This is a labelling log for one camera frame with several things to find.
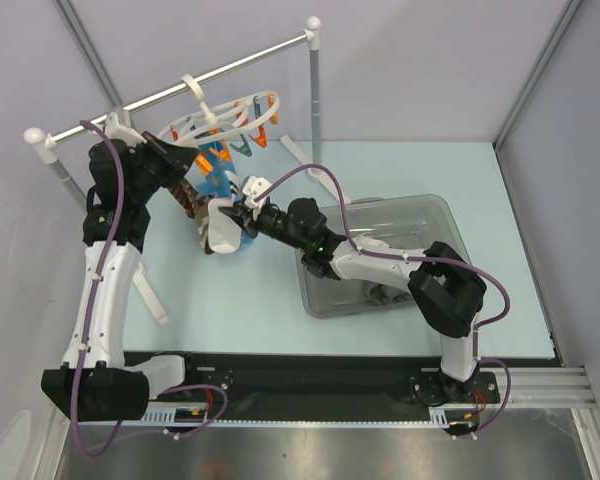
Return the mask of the brown sock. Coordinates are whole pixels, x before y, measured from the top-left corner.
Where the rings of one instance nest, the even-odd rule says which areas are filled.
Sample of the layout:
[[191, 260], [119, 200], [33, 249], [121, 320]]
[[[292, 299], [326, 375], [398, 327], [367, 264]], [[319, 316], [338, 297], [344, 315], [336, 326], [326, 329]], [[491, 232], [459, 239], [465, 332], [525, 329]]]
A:
[[199, 193], [186, 178], [170, 188], [169, 192], [184, 209], [187, 217], [195, 221], [198, 240], [203, 252], [206, 255], [212, 255], [213, 250], [209, 244], [210, 198]]

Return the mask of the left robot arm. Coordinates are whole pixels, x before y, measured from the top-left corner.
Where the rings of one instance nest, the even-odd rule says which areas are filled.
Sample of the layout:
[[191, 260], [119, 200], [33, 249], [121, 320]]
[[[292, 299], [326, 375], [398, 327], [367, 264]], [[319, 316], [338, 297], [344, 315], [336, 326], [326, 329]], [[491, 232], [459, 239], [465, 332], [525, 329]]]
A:
[[44, 370], [41, 389], [70, 420], [139, 420], [150, 399], [168, 390], [194, 397], [199, 374], [170, 356], [128, 368], [124, 323], [134, 274], [150, 222], [147, 204], [161, 188], [180, 184], [199, 151], [143, 132], [128, 145], [105, 139], [88, 152], [93, 185], [83, 222], [85, 280], [70, 344], [56, 369]]

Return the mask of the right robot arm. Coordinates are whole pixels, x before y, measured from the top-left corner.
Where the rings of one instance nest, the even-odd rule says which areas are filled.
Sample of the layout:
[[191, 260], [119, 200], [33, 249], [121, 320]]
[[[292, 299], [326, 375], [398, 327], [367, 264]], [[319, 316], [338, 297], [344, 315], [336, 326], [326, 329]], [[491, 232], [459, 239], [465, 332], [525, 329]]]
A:
[[408, 251], [365, 235], [338, 234], [312, 198], [295, 199], [287, 210], [271, 201], [254, 209], [245, 200], [219, 210], [249, 237], [263, 234], [294, 248], [316, 278], [363, 281], [408, 293], [441, 339], [438, 387], [443, 400], [473, 398], [479, 372], [473, 327], [486, 284], [448, 244], [436, 241], [425, 250]]

